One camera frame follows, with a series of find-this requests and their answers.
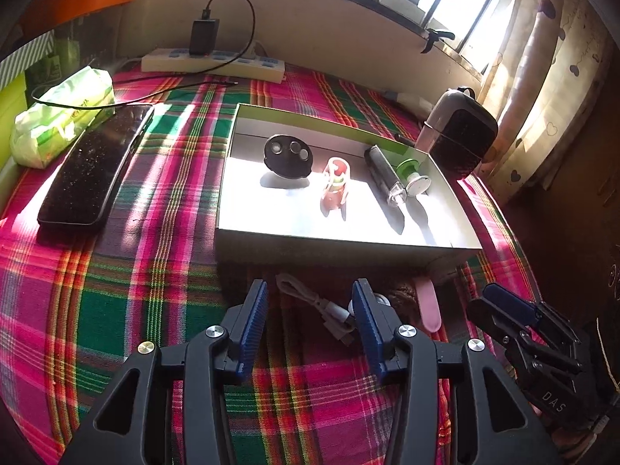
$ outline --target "black charger adapter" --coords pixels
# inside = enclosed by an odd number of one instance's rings
[[[209,55],[215,49],[219,19],[210,19],[210,16],[211,11],[204,9],[202,19],[194,21],[191,27],[190,55]]]

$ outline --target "pink plastic object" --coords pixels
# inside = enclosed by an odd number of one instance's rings
[[[320,201],[327,210],[340,208],[346,203],[351,166],[340,157],[332,157],[328,160],[323,174],[327,178],[327,184]]]
[[[424,276],[415,277],[413,282],[418,296],[422,326],[427,332],[437,332],[441,328],[441,313],[433,282]]]

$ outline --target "white wall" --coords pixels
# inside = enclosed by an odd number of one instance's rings
[[[208,0],[134,0],[123,9],[118,55],[187,47]],[[256,39],[268,55],[378,90],[416,94],[435,103],[450,87],[480,82],[440,50],[399,24],[348,0],[251,0]],[[240,50],[251,24],[244,0],[215,0],[217,48]]]

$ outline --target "curtain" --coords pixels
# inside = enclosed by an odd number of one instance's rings
[[[594,107],[613,40],[587,0],[515,0],[479,101],[499,133],[478,167],[500,205],[546,186]]]

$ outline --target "checkered fabric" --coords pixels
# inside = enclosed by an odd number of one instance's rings
[[[140,76],[129,72],[116,80]],[[117,98],[179,82],[123,84]],[[98,236],[59,240],[38,231],[36,215],[57,163],[27,170],[0,220],[0,396],[49,464],[58,462],[80,419],[137,344],[186,341],[223,317],[229,304],[224,296],[231,297],[221,290],[213,234],[238,103],[384,136],[398,132],[415,139],[419,132],[411,116],[380,94],[296,67],[287,67],[280,85],[241,80],[231,87],[181,89],[153,101],[162,106]],[[469,177],[455,190],[484,248],[458,270],[454,286],[461,304],[489,281],[527,300],[538,298],[523,252],[485,187]],[[226,395],[239,463],[382,463],[398,388],[377,385],[359,344],[336,342],[314,311],[278,294],[272,273],[247,270],[240,278],[250,281],[257,274],[270,286],[265,333],[251,382],[228,388]],[[334,281],[308,273],[304,281],[323,297],[341,300],[353,277],[365,273]],[[247,281],[241,281],[243,288]],[[469,333],[492,346],[470,324]],[[435,338],[448,339],[444,329]],[[438,464],[446,461],[450,442],[447,382],[440,388]],[[173,446],[181,463],[181,387],[174,407]]]

